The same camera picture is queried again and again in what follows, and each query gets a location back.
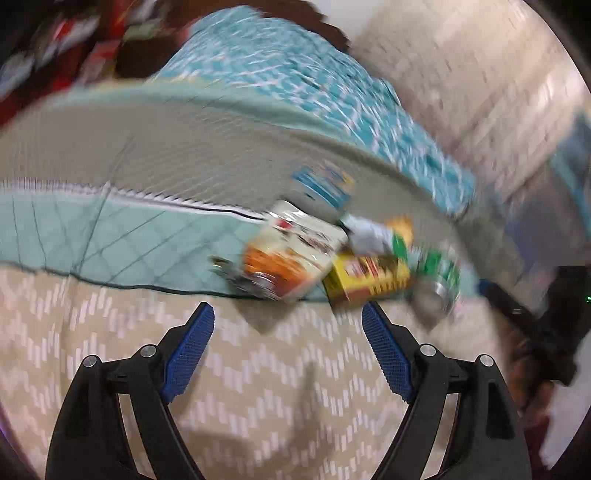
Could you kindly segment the white orange snack box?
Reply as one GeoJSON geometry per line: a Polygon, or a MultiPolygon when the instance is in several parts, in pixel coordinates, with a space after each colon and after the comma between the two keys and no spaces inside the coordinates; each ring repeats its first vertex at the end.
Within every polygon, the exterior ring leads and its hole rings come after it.
{"type": "Polygon", "coordinates": [[[216,272],[236,290],[293,303],[328,275],[346,239],[342,228],[280,200],[271,208],[263,227],[243,247],[239,262],[221,257],[211,261],[216,272]]]}

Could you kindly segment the red gift boxes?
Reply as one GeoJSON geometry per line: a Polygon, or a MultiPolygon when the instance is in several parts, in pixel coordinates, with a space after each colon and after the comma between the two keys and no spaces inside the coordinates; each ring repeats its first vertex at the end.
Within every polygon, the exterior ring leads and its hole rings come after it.
{"type": "Polygon", "coordinates": [[[86,63],[112,60],[126,30],[154,1],[3,1],[1,123],[37,99],[71,87],[86,63]]]}

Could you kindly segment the blue white snack wrapper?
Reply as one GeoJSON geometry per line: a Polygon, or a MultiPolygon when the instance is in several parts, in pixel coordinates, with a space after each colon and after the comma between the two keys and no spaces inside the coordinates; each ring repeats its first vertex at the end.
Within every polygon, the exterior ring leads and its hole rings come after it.
{"type": "Polygon", "coordinates": [[[295,171],[291,179],[318,194],[337,209],[342,209],[349,203],[356,188],[351,175],[328,161],[314,167],[303,167],[295,171]]]}

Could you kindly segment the green aluminium can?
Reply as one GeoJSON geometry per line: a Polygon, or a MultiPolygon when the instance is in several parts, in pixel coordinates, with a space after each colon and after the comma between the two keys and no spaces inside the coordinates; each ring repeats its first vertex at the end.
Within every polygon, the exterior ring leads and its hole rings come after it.
{"type": "Polygon", "coordinates": [[[449,317],[461,292],[461,268],[449,245],[421,247],[415,254],[410,304],[429,328],[449,317]]]}

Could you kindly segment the beige chevron bed quilt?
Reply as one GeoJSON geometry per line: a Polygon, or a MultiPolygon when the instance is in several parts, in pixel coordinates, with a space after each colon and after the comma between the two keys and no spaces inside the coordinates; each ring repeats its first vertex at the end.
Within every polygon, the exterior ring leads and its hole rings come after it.
{"type": "Polygon", "coordinates": [[[33,472],[84,357],[124,358],[200,302],[215,329],[171,406],[218,479],[367,479],[405,412],[362,330],[322,287],[281,305],[239,297],[235,260],[290,176],[338,166],[353,214],[413,219],[419,242],[457,227],[393,166],[270,99],[176,83],[55,96],[1,131],[1,412],[33,472]]]}

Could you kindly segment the yellow red medicine box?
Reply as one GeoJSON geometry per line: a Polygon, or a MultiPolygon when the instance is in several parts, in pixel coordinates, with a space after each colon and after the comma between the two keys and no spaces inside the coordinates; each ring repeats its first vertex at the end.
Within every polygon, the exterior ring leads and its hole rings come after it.
{"type": "Polygon", "coordinates": [[[410,280],[410,268],[399,257],[346,253],[335,257],[322,285],[332,307],[339,307],[389,296],[406,289],[410,280]]]}

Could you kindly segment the teal patterned blanket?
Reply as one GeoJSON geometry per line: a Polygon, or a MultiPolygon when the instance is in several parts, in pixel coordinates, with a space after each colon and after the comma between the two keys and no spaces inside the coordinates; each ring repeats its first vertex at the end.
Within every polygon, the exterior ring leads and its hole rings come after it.
{"type": "Polygon", "coordinates": [[[476,193],[474,176],[413,120],[388,81],[294,22],[249,6],[208,14],[154,77],[219,81],[301,109],[394,166],[450,216],[476,193]]]}

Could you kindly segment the white red paper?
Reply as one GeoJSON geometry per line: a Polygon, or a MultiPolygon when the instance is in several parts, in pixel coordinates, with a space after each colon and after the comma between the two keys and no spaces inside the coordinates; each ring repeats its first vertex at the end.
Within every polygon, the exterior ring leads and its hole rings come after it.
{"type": "Polygon", "coordinates": [[[346,230],[349,249],[358,256],[395,256],[407,260],[414,240],[413,220],[399,216],[386,224],[347,214],[339,220],[346,230]]]}

